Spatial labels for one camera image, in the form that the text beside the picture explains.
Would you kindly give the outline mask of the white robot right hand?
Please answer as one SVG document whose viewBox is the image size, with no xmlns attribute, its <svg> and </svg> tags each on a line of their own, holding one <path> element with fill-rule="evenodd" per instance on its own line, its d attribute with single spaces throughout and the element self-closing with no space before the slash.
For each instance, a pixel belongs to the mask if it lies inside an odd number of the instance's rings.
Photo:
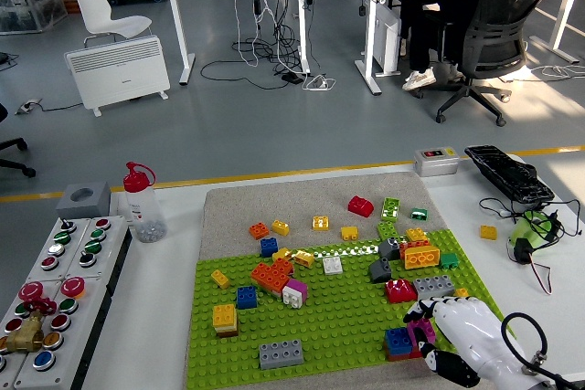
<svg viewBox="0 0 585 390">
<path fill-rule="evenodd" d="M 475 297 L 432 298 L 416 301 L 404 322 L 433 318 L 456 352 L 439 350 L 425 336 L 416 340 L 426 365 L 439 376 L 470 388 L 485 378 L 498 389 L 548 389 L 548 379 L 525 374 L 520 361 L 505 345 L 502 323 Z"/>
</svg>

